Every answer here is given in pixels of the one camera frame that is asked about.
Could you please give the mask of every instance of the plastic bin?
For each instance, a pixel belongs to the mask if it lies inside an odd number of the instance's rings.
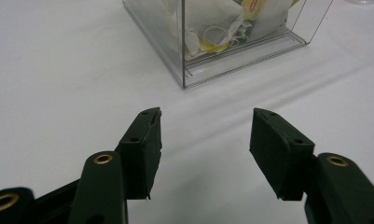
[[[305,47],[332,0],[123,0],[183,88]]]

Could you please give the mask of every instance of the white table surface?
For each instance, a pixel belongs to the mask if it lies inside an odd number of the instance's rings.
[[[155,106],[162,158],[131,224],[307,223],[248,151],[253,108],[374,184],[374,5],[334,0],[307,48],[183,91],[120,0],[0,0],[0,189],[39,197],[76,180]]]

